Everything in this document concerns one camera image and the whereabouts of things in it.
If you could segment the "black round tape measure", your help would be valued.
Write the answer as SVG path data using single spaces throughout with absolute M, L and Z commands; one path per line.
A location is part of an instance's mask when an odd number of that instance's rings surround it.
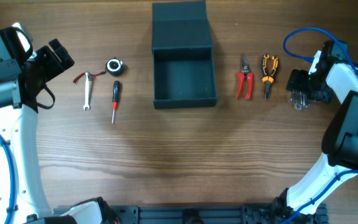
M 124 64 L 121 60 L 114 57 L 106 63 L 106 71 L 110 75 L 118 77 L 124 73 Z

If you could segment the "orange black needle-nose pliers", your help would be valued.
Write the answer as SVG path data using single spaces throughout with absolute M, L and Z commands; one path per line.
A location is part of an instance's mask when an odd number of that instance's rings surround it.
M 272 67 L 269 70 L 268 68 L 268 61 L 272 61 Z M 270 89 L 272 84 L 275 81 L 275 74 L 278 70 L 278 56 L 273 55 L 270 56 L 269 54 L 264 54 L 261 61 L 261 70 L 262 70 L 262 82 L 264 83 L 264 97 L 267 100 L 269 98 Z

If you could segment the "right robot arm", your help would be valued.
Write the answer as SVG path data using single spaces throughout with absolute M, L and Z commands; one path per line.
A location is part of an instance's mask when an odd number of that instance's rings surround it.
M 319 159 L 270 205 L 270 223 L 322 223 L 322 202 L 358 175 L 358 66 L 350 65 L 346 49 L 347 43 L 328 40 L 309 70 L 291 72 L 287 91 L 296 109 L 312 101 L 330 103 L 333 97 L 341 106 L 324 133 Z

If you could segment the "red handled cutting pliers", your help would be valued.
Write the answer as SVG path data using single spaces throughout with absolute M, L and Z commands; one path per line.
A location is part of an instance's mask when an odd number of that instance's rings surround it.
M 251 99 L 254 84 L 254 73 L 250 69 L 250 65 L 245 54 L 242 54 L 242 67 L 240 72 L 238 72 L 237 77 L 239 79 L 239 85 L 236 98 L 239 98 L 241 96 L 244 83 L 247 83 L 247 93 L 245 95 L 245 99 Z

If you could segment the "precision screwdriver set case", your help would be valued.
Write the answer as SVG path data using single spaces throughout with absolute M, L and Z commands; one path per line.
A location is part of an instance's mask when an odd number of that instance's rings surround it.
M 310 102 L 306 93 L 302 91 L 291 91 L 289 92 L 289 95 L 289 102 L 294 105 L 296 110 L 302 110 L 309 107 Z

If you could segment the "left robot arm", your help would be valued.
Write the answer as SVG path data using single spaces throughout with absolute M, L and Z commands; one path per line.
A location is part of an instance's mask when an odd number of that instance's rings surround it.
M 36 132 L 37 95 L 74 64 L 57 40 L 34 50 L 15 23 L 0 30 L 0 223 L 119 223 L 101 198 L 91 198 L 54 215 L 40 178 Z

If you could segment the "silver open-end wrench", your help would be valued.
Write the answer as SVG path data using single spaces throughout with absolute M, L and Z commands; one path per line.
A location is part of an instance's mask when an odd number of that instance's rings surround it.
M 83 109 L 85 111 L 90 110 L 90 101 L 91 101 L 91 88 L 93 84 L 93 78 L 89 72 L 85 72 L 85 103 Z

